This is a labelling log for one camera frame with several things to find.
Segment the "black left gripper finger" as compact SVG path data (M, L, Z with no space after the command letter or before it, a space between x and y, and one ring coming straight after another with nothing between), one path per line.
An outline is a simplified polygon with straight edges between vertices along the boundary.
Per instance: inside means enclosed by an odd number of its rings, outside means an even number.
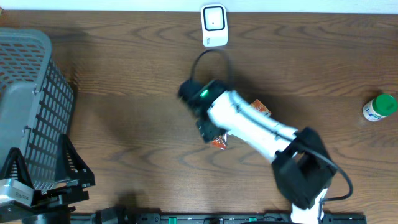
M68 186L80 185L83 188L95 185L95 175L78 155L66 134L58 139L57 160L55 166L56 183L64 182Z
M34 188L24 156L19 148L10 148L1 169L1 180L3 179L15 179L32 189Z

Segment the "red Top snack packet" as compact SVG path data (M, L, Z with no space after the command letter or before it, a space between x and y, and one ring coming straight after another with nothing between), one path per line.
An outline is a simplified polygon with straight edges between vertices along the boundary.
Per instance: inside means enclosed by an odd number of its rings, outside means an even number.
M228 147L228 133L224 133L212 140L211 145L218 149L226 150Z

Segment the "orange small carton box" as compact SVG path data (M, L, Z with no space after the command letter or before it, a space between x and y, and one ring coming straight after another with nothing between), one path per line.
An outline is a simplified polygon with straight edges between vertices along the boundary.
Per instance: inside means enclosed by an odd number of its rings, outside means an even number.
M257 110L258 112L260 112L261 114L263 114L264 116L270 116L272 113L271 111L262 103L260 102L258 99L256 99L255 101L253 101L251 103L251 106Z

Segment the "green lid cup container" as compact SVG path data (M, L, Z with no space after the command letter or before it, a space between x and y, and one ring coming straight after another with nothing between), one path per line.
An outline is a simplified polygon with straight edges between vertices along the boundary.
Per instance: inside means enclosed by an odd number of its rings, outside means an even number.
M363 116L371 122L380 121L397 111L397 100L389 94L381 94L366 103Z

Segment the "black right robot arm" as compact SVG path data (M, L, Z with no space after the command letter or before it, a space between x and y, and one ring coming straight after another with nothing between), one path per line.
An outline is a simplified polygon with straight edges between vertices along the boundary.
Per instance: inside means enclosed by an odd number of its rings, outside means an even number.
M188 79L178 97L197 118L205 142L233 135L269 161L277 188L292 204L294 223L321 223L337 167L316 131L299 131L262 114L220 80L203 85Z

